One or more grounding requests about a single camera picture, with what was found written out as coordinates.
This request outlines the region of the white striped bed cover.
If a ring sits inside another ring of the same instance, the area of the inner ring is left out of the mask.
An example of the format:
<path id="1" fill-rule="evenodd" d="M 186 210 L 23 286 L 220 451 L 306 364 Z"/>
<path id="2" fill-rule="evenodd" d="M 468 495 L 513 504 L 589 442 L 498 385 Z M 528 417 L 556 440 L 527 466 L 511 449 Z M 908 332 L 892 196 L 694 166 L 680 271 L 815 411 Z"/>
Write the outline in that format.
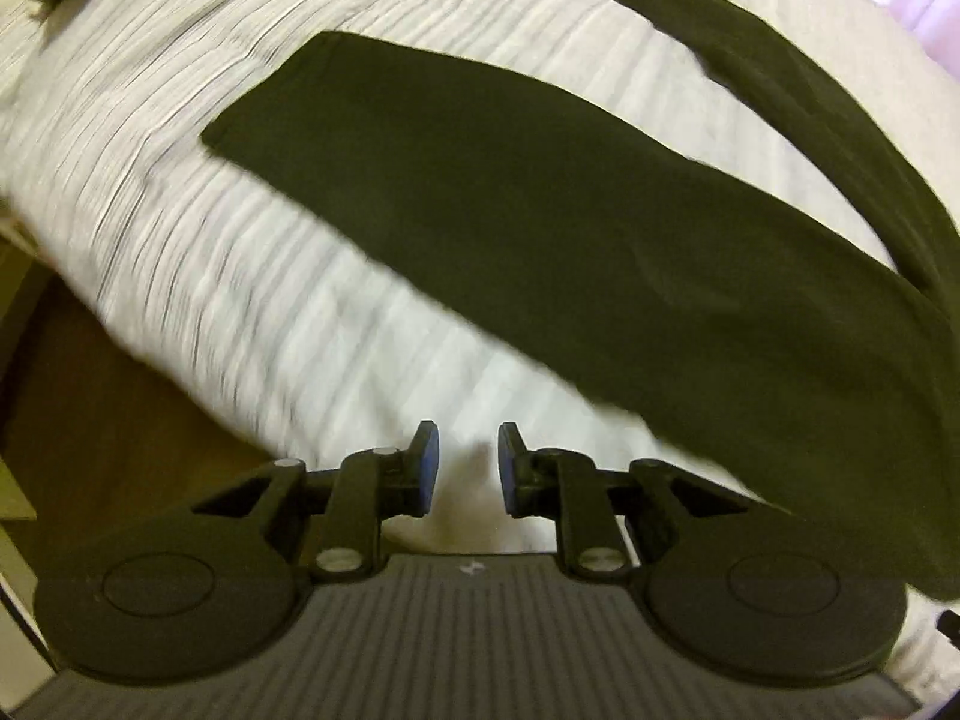
<path id="1" fill-rule="evenodd" d="M 110 336 L 231 431 L 309 465 L 441 431 L 433 510 L 391 535 L 433 551 L 550 550 L 503 507 L 493 441 L 619 465 L 677 458 L 213 156 L 202 130 L 326 29 L 466 57 L 578 94 L 775 195 L 874 257 L 820 171 L 613 0 L 64 0 L 2 23 L 2 197 Z"/>

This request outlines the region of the black trousers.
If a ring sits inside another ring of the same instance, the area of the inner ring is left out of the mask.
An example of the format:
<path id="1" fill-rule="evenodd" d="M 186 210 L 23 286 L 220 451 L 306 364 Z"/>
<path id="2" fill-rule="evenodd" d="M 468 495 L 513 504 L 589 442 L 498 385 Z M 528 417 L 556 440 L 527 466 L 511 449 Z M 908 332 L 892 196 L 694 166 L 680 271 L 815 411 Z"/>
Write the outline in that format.
<path id="1" fill-rule="evenodd" d="M 887 249 L 530 76 L 314 36 L 203 131 L 586 397 L 921 592 L 958 593 L 958 232 L 814 60 L 727 0 L 615 0 L 827 177 Z"/>

